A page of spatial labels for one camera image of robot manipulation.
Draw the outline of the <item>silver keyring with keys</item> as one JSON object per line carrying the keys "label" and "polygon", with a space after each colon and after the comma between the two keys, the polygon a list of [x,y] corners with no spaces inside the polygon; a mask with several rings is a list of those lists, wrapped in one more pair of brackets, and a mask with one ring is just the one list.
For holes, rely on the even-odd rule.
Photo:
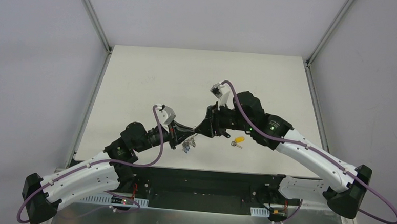
{"label": "silver keyring with keys", "polygon": [[191,148],[196,147],[195,143],[195,137],[197,136],[197,133],[195,132],[196,126],[193,126],[191,129],[187,130],[187,137],[186,139],[182,142],[182,150],[184,153],[188,153]]}

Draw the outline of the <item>key with yellow tag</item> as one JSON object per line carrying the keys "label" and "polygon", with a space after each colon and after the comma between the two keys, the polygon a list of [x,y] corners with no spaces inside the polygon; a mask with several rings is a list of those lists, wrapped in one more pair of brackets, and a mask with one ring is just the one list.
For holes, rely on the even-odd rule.
{"label": "key with yellow tag", "polygon": [[240,145],[241,142],[245,141],[245,137],[241,136],[241,137],[236,137],[232,142],[231,142],[231,146],[233,147],[237,147],[242,149],[243,147]]}

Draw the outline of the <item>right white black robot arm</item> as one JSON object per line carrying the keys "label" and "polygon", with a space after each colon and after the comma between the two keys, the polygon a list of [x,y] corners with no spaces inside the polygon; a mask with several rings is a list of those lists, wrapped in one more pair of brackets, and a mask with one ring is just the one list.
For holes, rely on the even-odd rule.
{"label": "right white black robot arm", "polygon": [[326,204],[342,217],[354,219],[367,192],[365,185],[372,176],[366,165],[355,167],[330,156],[329,153],[310,143],[289,122],[268,114],[260,100],[248,91],[240,92],[227,106],[229,89],[212,88],[218,101],[207,107],[204,120],[195,132],[213,138],[229,137],[227,130],[243,131],[257,144],[284,154],[315,173],[320,180],[294,179],[279,175],[280,181],[268,189],[268,198],[274,203],[286,199],[303,199]]}

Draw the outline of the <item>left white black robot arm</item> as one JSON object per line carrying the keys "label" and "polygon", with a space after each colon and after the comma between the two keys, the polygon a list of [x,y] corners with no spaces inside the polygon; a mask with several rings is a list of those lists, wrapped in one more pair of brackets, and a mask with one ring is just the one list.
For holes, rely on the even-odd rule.
{"label": "left white black robot arm", "polygon": [[47,176],[33,173],[25,178],[16,219],[19,223],[40,224],[72,203],[95,193],[118,189],[129,192],[134,185],[133,167],[138,167],[136,153],[159,146],[158,156],[141,167],[150,167],[159,161],[168,143],[171,148],[192,137],[196,128],[174,120],[158,123],[146,130],[140,122],[126,126],[120,137],[103,151],[61,172]]}

